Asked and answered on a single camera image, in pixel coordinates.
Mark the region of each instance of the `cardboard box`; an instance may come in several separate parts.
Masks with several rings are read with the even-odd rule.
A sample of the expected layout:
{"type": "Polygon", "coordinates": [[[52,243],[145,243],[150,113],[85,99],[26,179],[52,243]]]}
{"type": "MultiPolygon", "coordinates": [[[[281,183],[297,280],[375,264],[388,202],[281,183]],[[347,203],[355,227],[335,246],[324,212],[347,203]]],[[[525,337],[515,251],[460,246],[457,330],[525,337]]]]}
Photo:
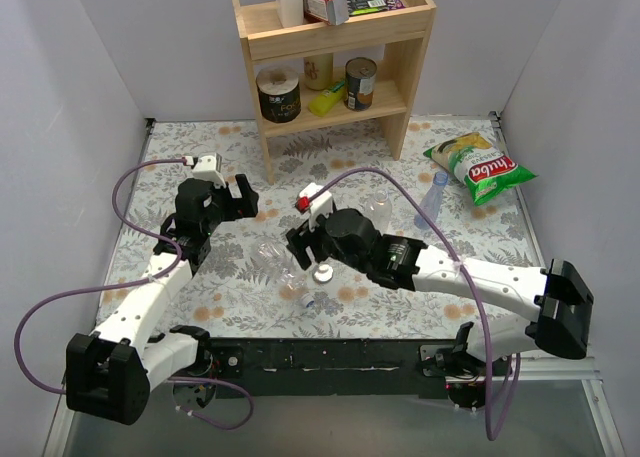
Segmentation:
{"type": "Polygon", "coordinates": [[[340,25],[349,20],[347,0],[303,0],[304,13],[329,25],[340,25]]]}

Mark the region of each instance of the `can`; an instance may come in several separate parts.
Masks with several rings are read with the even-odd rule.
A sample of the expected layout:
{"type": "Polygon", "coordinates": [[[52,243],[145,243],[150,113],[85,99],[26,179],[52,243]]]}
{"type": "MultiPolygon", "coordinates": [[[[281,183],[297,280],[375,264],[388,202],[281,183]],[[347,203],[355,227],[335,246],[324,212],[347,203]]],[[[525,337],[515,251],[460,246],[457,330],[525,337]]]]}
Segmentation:
{"type": "Polygon", "coordinates": [[[300,79],[291,67],[273,66],[262,69],[256,77],[262,116],[276,124],[291,122],[300,105],[300,79]]]}
{"type": "Polygon", "coordinates": [[[365,57],[356,57],[347,62],[345,79],[345,105],[351,110],[366,110],[373,103],[373,87],[376,83],[376,63],[365,57]]]}

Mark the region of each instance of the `white bottle cap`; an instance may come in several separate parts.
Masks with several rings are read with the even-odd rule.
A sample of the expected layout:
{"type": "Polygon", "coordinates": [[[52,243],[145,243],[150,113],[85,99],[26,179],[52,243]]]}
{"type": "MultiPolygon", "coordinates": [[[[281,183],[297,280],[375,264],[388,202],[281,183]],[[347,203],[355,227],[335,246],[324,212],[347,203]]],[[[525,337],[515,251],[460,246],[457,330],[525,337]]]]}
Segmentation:
{"type": "Polygon", "coordinates": [[[313,280],[319,284],[326,284],[333,279],[333,267],[329,264],[317,265],[313,270],[313,280]]]}

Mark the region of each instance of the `clear plastic bottle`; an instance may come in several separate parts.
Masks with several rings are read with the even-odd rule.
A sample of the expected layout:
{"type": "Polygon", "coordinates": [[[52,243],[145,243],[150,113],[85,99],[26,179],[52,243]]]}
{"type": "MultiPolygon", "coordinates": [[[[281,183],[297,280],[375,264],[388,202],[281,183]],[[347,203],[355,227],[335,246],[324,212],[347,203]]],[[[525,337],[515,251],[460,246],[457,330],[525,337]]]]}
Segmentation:
{"type": "Polygon", "coordinates": [[[306,276],[297,268],[293,256],[283,244],[267,237],[259,239],[251,257],[276,283],[281,294],[299,300],[304,307],[314,304],[307,289],[306,276]]]}
{"type": "MultiPolygon", "coordinates": [[[[444,193],[444,188],[449,181],[449,174],[446,172],[436,172],[435,177],[433,178],[433,185],[427,191],[427,194],[420,202],[420,208],[425,211],[425,213],[429,216],[429,218],[435,222],[438,219],[438,214],[440,213],[440,206],[442,205],[442,197],[444,193]]],[[[419,229],[430,229],[427,221],[424,220],[420,214],[416,214],[413,219],[413,223],[419,229]]]]}
{"type": "Polygon", "coordinates": [[[362,215],[369,219],[381,234],[384,234],[391,222],[393,204],[386,190],[376,190],[364,204],[362,215]]]}

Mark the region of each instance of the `green package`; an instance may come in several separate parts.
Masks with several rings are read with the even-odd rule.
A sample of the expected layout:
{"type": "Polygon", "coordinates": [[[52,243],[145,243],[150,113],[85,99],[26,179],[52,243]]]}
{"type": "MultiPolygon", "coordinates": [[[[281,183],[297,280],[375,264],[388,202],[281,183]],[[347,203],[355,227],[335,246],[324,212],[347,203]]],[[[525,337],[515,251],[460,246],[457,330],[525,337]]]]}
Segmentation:
{"type": "Polygon", "coordinates": [[[447,140],[430,148],[424,155],[464,182],[476,205],[482,205],[500,192],[535,177],[478,132],[447,140]]]}

